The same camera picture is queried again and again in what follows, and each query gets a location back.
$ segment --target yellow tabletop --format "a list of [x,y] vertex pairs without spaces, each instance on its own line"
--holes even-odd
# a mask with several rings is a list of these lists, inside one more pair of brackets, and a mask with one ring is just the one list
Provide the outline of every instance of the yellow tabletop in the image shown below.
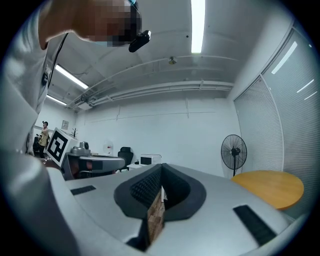
[[293,206],[304,194],[302,181],[284,171],[248,171],[234,176],[231,180],[278,210]]

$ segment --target linear light fixture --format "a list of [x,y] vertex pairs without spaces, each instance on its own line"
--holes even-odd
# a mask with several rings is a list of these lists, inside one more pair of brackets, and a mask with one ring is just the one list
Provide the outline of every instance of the linear light fixture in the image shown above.
[[58,100],[58,99],[56,99],[56,98],[54,98],[54,97],[51,97],[51,96],[49,96],[49,95],[47,95],[47,97],[48,97],[49,99],[55,101],[55,102],[58,102],[58,103],[64,105],[64,106],[67,105],[67,103],[64,103],[64,102],[62,102],[62,101],[60,101],[60,100]]
[[312,93],[309,97],[306,97],[304,100],[309,99],[311,96],[315,95],[316,93],[317,93],[317,91]]
[[272,74],[275,74],[278,72],[278,70],[282,67],[283,64],[285,64],[285,62],[287,61],[287,59],[289,59],[290,55],[294,52],[294,50],[297,48],[298,44],[296,43],[296,41],[293,42],[293,44],[291,45],[290,49],[287,51],[287,53],[283,56],[282,60],[280,60],[279,64],[276,65],[276,67],[274,68],[274,70],[272,70]]
[[191,0],[192,45],[191,53],[200,54],[204,40],[206,0]]
[[310,82],[308,82],[304,87],[302,87],[300,90],[298,90],[296,93],[300,93],[304,88],[306,88],[308,85],[310,85],[314,79],[312,79]]
[[76,78],[74,75],[70,74],[68,71],[66,71],[63,67],[60,65],[56,65],[55,69],[59,71],[61,74],[75,82],[78,86],[81,86],[83,89],[87,89],[88,85],[86,85],[84,82],[81,82],[78,78]]

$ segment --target person in yellow shirt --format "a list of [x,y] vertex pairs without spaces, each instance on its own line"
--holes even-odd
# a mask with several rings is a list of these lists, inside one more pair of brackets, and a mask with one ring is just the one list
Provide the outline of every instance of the person in yellow shirt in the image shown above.
[[45,121],[42,123],[43,123],[43,129],[39,136],[38,143],[39,143],[40,158],[45,158],[44,150],[48,142],[49,130],[48,130],[48,122]]

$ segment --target white ceiling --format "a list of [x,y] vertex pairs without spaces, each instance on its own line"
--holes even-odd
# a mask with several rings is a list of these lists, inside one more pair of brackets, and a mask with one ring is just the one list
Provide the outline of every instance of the white ceiling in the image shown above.
[[[254,48],[270,10],[262,0],[206,0],[202,52],[191,54],[190,0],[138,0],[138,5],[142,30],[152,32],[147,45],[130,53],[128,46],[101,46],[70,33],[56,63],[90,89],[80,88],[55,71],[48,94],[77,110],[74,101],[81,95],[94,102],[145,86],[180,85],[183,81],[200,86],[204,80],[222,82],[216,90],[225,90],[219,93],[225,97]],[[49,43],[49,65],[61,39]],[[175,65],[169,65],[171,56],[177,60]]]

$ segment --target standing fan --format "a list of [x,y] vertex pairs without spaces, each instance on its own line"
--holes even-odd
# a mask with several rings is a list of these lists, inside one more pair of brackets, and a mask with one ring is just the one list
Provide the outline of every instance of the standing fan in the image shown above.
[[235,176],[236,170],[242,167],[247,159],[247,146],[243,139],[235,134],[227,136],[222,142],[221,157]]

